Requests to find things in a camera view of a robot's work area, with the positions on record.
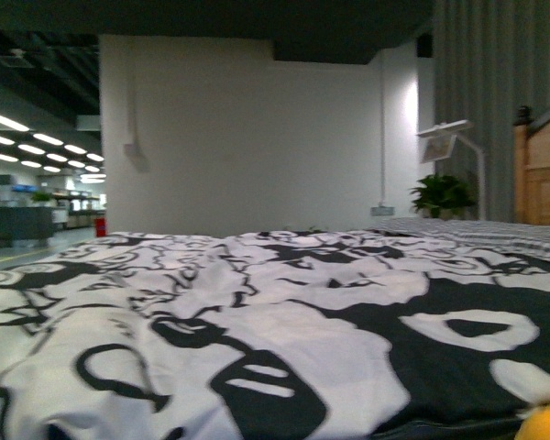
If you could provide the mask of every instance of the white floor lamp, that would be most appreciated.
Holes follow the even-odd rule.
[[[473,127],[472,122],[466,119],[452,122],[450,124],[440,124],[417,133],[420,138],[427,138],[428,142],[423,152],[422,163],[435,162],[437,160],[448,159],[457,143],[457,139],[471,148],[477,154],[478,169],[478,219],[487,219],[487,210],[485,205],[485,152],[483,148],[474,143],[468,137],[460,134],[462,130]]]

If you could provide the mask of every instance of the wall socket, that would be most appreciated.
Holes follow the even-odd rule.
[[[379,217],[381,215],[395,215],[395,208],[393,206],[373,206],[370,208],[370,214],[373,217]]]

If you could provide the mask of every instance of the potted plant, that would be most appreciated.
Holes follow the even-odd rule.
[[[416,213],[423,210],[432,218],[445,218],[460,215],[464,208],[475,204],[468,185],[455,176],[428,174],[418,182],[421,186],[411,191],[418,196],[413,201]]]
[[[35,202],[36,204],[44,206],[44,205],[47,205],[49,200],[51,200],[51,194],[49,194],[48,192],[43,192],[43,191],[35,191],[30,196],[30,199],[33,202]]]

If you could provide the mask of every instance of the yellow object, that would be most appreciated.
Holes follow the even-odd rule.
[[[550,440],[550,405],[528,417],[515,440]]]

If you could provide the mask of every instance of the printed blanket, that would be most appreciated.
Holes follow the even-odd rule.
[[[529,256],[118,233],[0,271],[0,439],[458,435],[546,402],[550,262]]]

